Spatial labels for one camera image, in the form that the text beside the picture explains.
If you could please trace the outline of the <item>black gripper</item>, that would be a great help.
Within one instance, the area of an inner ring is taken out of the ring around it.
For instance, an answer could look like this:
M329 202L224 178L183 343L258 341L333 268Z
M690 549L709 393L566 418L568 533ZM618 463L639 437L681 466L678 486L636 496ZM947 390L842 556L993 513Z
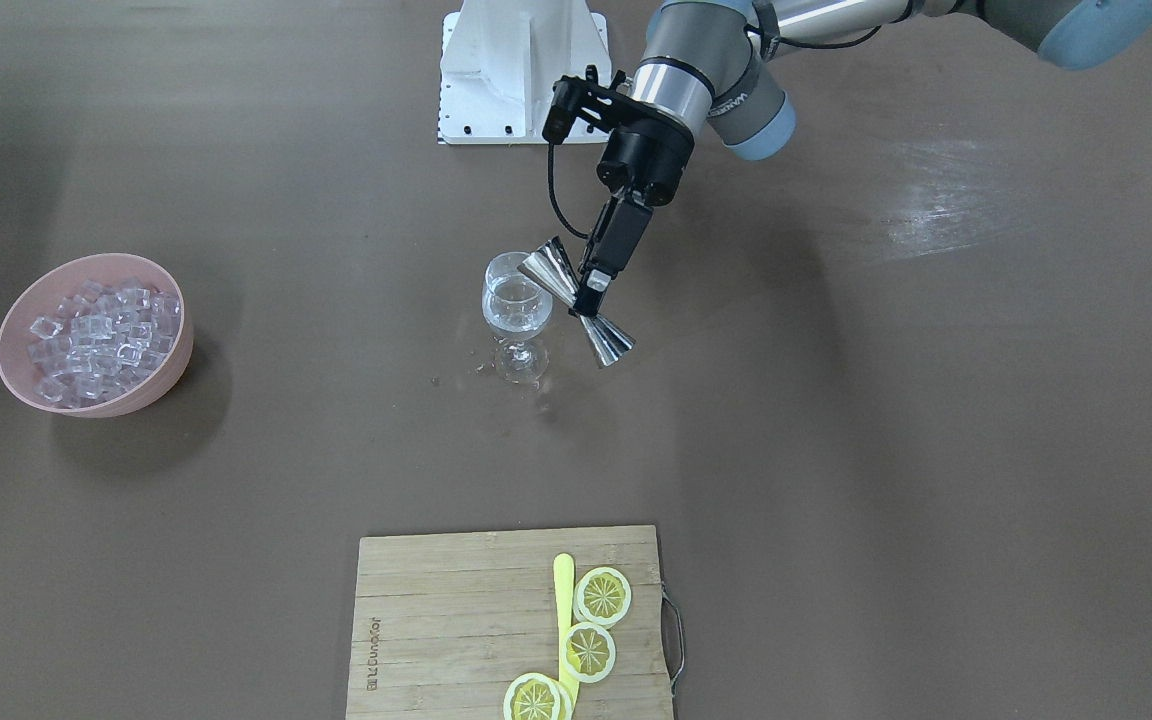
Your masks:
M626 270L653 209L675 199L695 147L690 128L646 105L614 105L602 111L599 127L609 138L596 177L613 195L631 199L605 202L589 234L573 293L573 313L589 318L600 314L611 278Z

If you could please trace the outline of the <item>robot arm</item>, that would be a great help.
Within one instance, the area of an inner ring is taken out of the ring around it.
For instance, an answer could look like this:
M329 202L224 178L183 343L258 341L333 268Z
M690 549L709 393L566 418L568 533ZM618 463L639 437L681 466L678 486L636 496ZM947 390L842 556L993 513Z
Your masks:
M968 15L1048 65L1084 70L1152 26L1152 1L664 1L634 70L602 83L589 67L554 83L544 141L563 143L577 123L608 135L596 177L611 196L584 233L573 314L599 313L654 210L675 197L705 127L749 161L790 141L794 106L765 69L774 59L850 50L916 15Z

